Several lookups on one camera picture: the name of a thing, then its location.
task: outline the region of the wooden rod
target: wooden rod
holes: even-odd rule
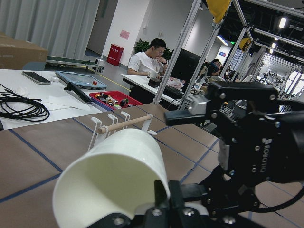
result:
[[[127,127],[129,125],[136,124],[136,123],[139,123],[139,122],[142,122],[142,121],[145,121],[145,120],[150,120],[150,119],[151,119],[151,116],[146,115],[146,116],[143,116],[143,117],[138,117],[136,119],[128,120],[128,121],[121,122],[121,123],[114,124],[114,125],[110,125],[110,126],[107,126],[107,128],[110,132],[110,131],[117,130],[119,128]],[[98,132],[98,134],[104,134],[104,133],[106,133],[106,128],[104,126],[102,126],[101,128],[99,128],[97,130],[97,132]]]

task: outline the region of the white table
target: white table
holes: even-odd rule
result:
[[[51,77],[56,76],[54,71],[35,72],[48,80],[50,80]],[[51,82],[50,85],[38,85],[22,75],[22,70],[0,69],[0,83],[14,92],[27,91],[23,96],[41,99],[41,103],[50,111],[49,118],[42,122],[29,122],[0,117],[4,129],[47,123],[106,111],[94,103],[85,103],[72,91],[64,90],[67,86],[64,82],[59,81]],[[100,90],[83,89],[82,91],[89,95],[89,93],[99,92]],[[2,86],[0,86],[0,92],[4,92],[4,88]]]
[[[141,75],[122,75],[123,78],[125,78],[127,81],[134,83],[135,85],[147,90],[150,93],[156,94],[157,93],[157,89],[159,88],[153,88],[151,86],[148,85],[149,83],[149,79],[147,78],[147,76],[141,76]],[[179,101],[174,100],[173,98],[162,94],[161,98],[164,99],[165,101],[171,103],[175,106],[178,106],[180,104]]]

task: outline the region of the black ceiling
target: black ceiling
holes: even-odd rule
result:
[[[287,53],[287,55],[296,56],[304,59],[304,18],[292,16],[291,14],[286,14],[281,11],[263,7],[245,0],[238,1],[242,13],[245,17],[246,23],[251,30],[251,36],[254,43],[259,43],[271,47],[272,43],[276,43],[277,50]],[[296,6],[304,7],[302,0],[293,0],[292,2],[297,2]],[[287,18],[287,22],[284,28],[279,28],[278,24],[282,17]],[[224,19],[223,24],[219,30],[219,35],[221,35],[227,41],[236,41],[239,34],[243,28],[240,17],[237,13],[234,4],[231,4],[228,10],[228,14]],[[254,32],[254,29],[259,29],[267,33],[275,34],[277,36],[284,37],[288,40],[295,41],[296,43],[303,44],[303,48],[296,47],[294,45],[288,44],[283,41],[274,41],[273,37],[259,34]],[[253,44],[250,52],[257,52],[261,46]],[[296,58],[290,57],[284,54],[273,52],[273,55],[281,57],[289,62],[297,63],[303,65],[304,63],[299,62]]]

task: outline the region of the man in white shirt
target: man in white shirt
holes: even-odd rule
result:
[[[130,58],[127,74],[147,76],[149,71],[156,71],[163,76],[168,66],[168,61],[162,57],[165,49],[164,40],[154,39],[148,50],[138,52]]]

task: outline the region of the phone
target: phone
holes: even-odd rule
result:
[[[30,80],[36,82],[39,85],[49,85],[51,84],[50,81],[45,79],[44,77],[40,76],[36,72],[33,71],[22,71],[22,74],[28,77]]]

